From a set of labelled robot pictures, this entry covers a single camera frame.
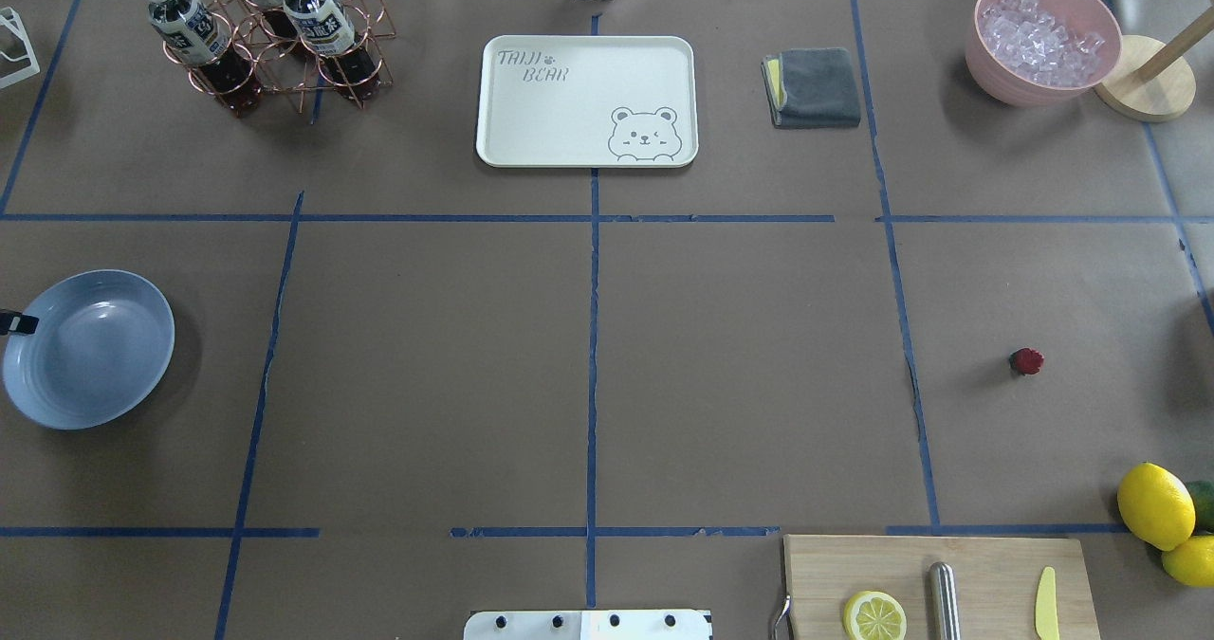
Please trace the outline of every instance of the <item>bear drawing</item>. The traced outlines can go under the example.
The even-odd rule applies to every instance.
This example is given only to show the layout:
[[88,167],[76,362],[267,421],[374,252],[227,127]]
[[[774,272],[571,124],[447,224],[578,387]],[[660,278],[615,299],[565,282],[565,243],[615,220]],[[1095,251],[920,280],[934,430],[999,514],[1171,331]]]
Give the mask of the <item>bear drawing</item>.
[[682,148],[675,131],[675,111],[669,107],[651,114],[620,107],[611,113],[615,130],[607,148],[619,162],[673,162]]

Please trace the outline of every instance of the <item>knife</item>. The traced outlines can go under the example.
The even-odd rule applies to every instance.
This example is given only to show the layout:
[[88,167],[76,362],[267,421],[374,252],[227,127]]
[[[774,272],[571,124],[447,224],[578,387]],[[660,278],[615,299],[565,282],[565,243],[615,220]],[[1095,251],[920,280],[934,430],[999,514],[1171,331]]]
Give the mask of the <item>knife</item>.
[[1042,570],[1042,580],[1037,584],[1034,617],[1037,635],[1042,640],[1059,640],[1059,602],[1055,594],[1054,567]]

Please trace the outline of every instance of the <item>clear plastic ice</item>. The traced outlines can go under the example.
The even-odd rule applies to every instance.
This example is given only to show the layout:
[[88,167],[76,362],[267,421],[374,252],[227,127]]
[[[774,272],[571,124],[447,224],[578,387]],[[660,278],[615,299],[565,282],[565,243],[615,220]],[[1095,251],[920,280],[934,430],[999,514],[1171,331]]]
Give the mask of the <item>clear plastic ice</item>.
[[1039,0],[999,0],[982,11],[978,32],[995,60],[1017,77],[1051,87],[1088,85],[1105,39],[1067,28]]

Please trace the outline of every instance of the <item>blue plate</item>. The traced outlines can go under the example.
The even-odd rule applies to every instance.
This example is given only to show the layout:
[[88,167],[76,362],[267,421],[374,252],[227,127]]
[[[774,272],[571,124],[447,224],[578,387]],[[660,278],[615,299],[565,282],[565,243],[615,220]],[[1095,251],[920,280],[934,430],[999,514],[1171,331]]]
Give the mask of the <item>blue plate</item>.
[[24,312],[38,329],[7,338],[4,385],[42,426],[86,429],[121,415],[155,389],[172,357],[169,301],[135,273],[69,277]]

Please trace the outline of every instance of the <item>wooden cutting board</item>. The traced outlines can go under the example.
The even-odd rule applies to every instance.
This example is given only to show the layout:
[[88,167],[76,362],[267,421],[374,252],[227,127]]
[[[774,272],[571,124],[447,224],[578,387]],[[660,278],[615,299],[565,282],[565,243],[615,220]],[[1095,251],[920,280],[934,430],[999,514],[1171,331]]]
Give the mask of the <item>wooden cutting board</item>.
[[793,636],[846,640],[847,600],[860,590],[884,590],[906,610],[907,640],[935,639],[927,567],[937,561],[955,574],[963,639],[1037,640],[1037,582],[1051,566],[1062,640],[1100,640],[1078,540],[920,536],[785,536]]

